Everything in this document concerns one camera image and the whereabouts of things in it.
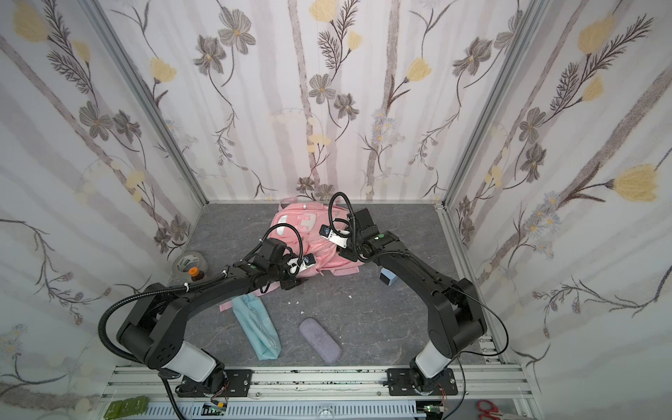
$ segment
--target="light blue pouch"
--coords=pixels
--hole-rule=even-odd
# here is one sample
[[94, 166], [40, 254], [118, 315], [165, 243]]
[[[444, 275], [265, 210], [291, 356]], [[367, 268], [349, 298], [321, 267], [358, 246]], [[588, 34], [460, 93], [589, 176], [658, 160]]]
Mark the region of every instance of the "light blue pouch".
[[231, 300], [233, 313], [240, 322], [247, 339], [259, 360], [277, 359], [280, 355], [280, 338], [261, 299], [254, 292], [236, 296]]

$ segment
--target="black robotic arm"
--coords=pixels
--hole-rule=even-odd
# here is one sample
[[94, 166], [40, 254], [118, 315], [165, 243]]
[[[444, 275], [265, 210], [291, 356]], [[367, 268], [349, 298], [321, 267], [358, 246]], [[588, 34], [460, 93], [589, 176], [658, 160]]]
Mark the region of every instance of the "black robotic arm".
[[[467, 279], [458, 282], [439, 273], [410, 253], [392, 232], [380, 233], [367, 209], [351, 211], [348, 220], [356, 232], [346, 246], [339, 248], [340, 254], [350, 259], [373, 261], [389, 269], [427, 305], [430, 341], [411, 361], [411, 376], [418, 390], [435, 388], [450, 360], [487, 332], [473, 284]], [[244, 260], [227, 267], [218, 278], [172, 288], [156, 283], [139, 295], [117, 302], [100, 320], [98, 331], [103, 344], [121, 357], [159, 371], [162, 378], [185, 375], [188, 383], [186, 387], [178, 387], [179, 396], [221, 392], [228, 383], [224, 364], [184, 341], [186, 324], [209, 306], [263, 289], [271, 282], [280, 281], [280, 286], [287, 290], [305, 281], [296, 274], [314, 263], [314, 258], [304, 256], [302, 248], [299, 256], [285, 253], [284, 242], [267, 238], [275, 227], [267, 231]], [[296, 265], [297, 259], [302, 262], [300, 267]], [[106, 323], [116, 309], [134, 301], [136, 304], [116, 335], [118, 342], [130, 352], [126, 353], [108, 339]]]

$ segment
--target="gray floor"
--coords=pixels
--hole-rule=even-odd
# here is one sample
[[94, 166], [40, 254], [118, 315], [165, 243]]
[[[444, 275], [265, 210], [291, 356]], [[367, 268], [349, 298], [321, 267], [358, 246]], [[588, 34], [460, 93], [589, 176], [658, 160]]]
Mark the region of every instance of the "gray floor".
[[[439, 219], [430, 204], [368, 205], [381, 231], [391, 230], [416, 255], [442, 273], [457, 278]], [[209, 274], [242, 258], [252, 249], [278, 211], [277, 204], [209, 204], [195, 227], [188, 249], [199, 251]], [[232, 310], [208, 308], [187, 324], [185, 339], [228, 366], [322, 366], [324, 362], [298, 331], [316, 319], [341, 346], [338, 366], [408, 364], [427, 343], [427, 309], [403, 282], [386, 286], [380, 268], [369, 263], [360, 273], [317, 275], [292, 289], [277, 289], [261, 299], [278, 331], [282, 352], [259, 361]], [[477, 345], [470, 348], [479, 351]], [[483, 358], [465, 354], [465, 364]]]

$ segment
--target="floral wallpaper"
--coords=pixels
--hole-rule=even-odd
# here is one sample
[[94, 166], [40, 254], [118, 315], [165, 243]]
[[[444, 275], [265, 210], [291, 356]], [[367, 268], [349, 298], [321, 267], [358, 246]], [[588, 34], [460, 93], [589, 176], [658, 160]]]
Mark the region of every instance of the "floral wallpaper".
[[123, 364], [100, 314], [168, 280], [200, 205], [76, 2], [0, 9], [0, 410], [85, 419]]
[[448, 208], [547, 419], [667, 412], [671, 12], [552, 2]]
[[527, 7], [101, 4], [211, 200], [442, 200]]

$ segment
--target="red scissors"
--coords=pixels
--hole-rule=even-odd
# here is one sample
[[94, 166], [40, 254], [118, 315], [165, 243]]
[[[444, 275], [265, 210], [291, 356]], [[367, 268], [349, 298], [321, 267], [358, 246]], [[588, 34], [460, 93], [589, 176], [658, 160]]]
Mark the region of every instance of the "red scissors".
[[481, 412], [478, 416], [480, 420], [533, 420], [521, 415], [502, 413], [492, 401], [488, 400], [480, 400], [476, 406]]

